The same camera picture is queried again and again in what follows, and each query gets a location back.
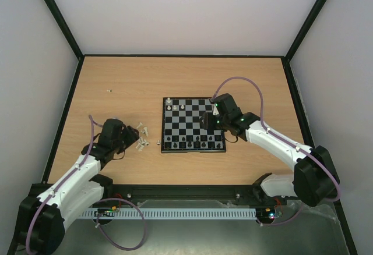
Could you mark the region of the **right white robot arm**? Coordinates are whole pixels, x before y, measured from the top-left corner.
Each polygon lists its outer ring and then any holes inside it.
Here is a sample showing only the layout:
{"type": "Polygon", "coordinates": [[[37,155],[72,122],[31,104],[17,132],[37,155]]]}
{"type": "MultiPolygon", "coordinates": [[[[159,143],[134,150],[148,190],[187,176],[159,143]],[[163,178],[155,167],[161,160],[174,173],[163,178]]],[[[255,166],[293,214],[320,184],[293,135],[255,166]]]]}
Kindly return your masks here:
{"type": "Polygon", "coordinates": [[[205,130],[230,132],[236,138],[262,147],[292,171],[287,175],[270,173],[262,177],[254,189],[258,202],[265,204],[277,196],[296,197],[315,207],[322,200],[334,202],[340,198],[339,180],[326,148],[298,143],[272,129],[260,116],[243,113],[230,94],[222,94],[210,102],[212,111],[200,117],[205,130]]]}

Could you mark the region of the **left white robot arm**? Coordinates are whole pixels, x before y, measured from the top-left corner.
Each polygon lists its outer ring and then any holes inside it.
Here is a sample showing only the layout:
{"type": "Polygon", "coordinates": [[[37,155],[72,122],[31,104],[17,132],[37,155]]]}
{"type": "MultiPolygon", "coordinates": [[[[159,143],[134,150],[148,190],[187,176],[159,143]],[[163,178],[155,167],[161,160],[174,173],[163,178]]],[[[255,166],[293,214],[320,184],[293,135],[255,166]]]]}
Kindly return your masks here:
{"type": "Polygon", "coordinates": [[[94,204],[123,202],[114,195],[113,181],[100,171],[116,155],[139,140],[137,129],[119,119],[107,119],[69,170],[45,191],[30,194],[19,205],[14,240],[27,254],[53,254],[67,229],[94,204]]]}

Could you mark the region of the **black grey chessboard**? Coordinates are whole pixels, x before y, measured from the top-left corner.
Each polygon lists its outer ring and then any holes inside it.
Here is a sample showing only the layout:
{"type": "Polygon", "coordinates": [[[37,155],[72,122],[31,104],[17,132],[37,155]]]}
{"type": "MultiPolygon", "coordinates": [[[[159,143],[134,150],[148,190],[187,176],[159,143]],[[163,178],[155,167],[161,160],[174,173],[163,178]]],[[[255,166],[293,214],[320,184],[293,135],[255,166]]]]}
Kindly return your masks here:
{"type": "Polygon", "coordinates": [[[164,97],[163,98],[163,115],[161,128],[161,152],[162,153],[225,153],[226,141],[224,133],[221,130],[207,131],[200,126],[199,119],[205,111],[212,111],[213,107],[207,97],[164,97]],[[171,104],[167,104],[167,98],[171,99],[171,104]],[[187,135],[193,135],[192,147],[188,148],[187,135]],[[221,148],[216,148],[215,135],[222,136],[221,148]],[[166,141],[166,137],[171,136],[171,141],[166,141]],[[194,148],[195,137],[199,136],[200,146],[206,142],[206,147],[194,148]],[[166,142],[171,143],[171,148],[165,148],[166,142]],[[173,143],[178,143],[177,148],[173,148],[173,143]]]}

